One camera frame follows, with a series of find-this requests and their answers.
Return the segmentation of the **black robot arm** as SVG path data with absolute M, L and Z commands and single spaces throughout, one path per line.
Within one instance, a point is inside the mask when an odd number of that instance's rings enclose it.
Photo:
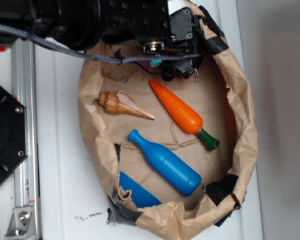
M 183 0 L 0 0 L 0 52 L 17 39 L 111 64 L 132 63 L 165 81 L 198 75 L 205 45 Z

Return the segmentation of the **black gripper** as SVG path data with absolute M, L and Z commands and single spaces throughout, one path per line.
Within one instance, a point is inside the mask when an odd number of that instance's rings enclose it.
M 132 45 L 146 56 L 136 64 L 165 81 L 182 76 L 196 82 L 203 61 L 199 17 L 184 0 L 103 0 L 105 30 L 101 39 L 108 45 Z M 162 60 L 151 68 L 151 60 Z

